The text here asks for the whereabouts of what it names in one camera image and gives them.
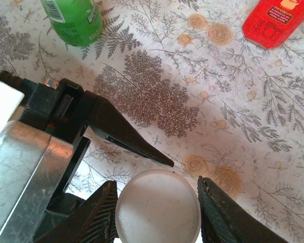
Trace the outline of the floral patterned tablecloth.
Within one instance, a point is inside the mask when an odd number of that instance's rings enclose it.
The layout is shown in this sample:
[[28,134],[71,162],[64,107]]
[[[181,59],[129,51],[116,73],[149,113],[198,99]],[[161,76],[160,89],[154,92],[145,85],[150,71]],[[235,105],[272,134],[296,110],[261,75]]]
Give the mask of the floral patterned tablecloth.
[[94,1],[103,33],[79,48],[40,0],[0,0],[0,70],[104,96],[193,188],[210,177],[304,243],[304,22],[264,50],[241,30],[259,0]]

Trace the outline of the white bottle cap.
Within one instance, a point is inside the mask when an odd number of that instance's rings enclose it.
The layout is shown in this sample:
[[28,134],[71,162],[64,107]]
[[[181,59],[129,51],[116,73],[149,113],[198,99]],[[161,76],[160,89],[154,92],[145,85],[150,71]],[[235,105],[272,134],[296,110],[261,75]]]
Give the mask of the white bottle cap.
[[121,243],[195,243],[201,229],[200,204],[183,177],[147,171],[123,188],[115,222]]

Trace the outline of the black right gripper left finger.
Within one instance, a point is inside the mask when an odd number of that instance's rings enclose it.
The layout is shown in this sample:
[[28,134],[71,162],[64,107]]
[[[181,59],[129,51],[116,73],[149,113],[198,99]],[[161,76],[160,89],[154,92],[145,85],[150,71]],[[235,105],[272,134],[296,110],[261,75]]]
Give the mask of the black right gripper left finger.
[[35,243],[113,243],[118,200],[116,181],[106,181],[88,199],[65,193],[49,203]]

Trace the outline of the green plastic bottle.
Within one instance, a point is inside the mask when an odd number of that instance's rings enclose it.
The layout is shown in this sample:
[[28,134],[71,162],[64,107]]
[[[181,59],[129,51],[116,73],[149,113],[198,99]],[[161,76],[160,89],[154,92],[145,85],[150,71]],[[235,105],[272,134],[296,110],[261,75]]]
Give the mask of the green plastic bottle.
[[94,0],[40,0],[52,28],[68,45],[84,47],[102,33],[103,21]]

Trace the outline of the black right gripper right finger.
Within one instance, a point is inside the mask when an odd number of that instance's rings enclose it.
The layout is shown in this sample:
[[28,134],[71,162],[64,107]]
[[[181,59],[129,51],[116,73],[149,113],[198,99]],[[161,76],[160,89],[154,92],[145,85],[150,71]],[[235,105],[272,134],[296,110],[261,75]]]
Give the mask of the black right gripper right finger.
[[210,178],[198,178],[203,243],[288,243],[226,194]]

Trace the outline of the red drink bottle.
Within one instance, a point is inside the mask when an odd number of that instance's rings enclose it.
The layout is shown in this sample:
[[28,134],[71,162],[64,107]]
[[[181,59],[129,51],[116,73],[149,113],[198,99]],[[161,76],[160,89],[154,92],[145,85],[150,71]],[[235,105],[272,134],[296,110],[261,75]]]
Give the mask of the red drink bottle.
[[304,21],[304,0],[260,0],[242,25],[245,39],[264,49],[279,47]]

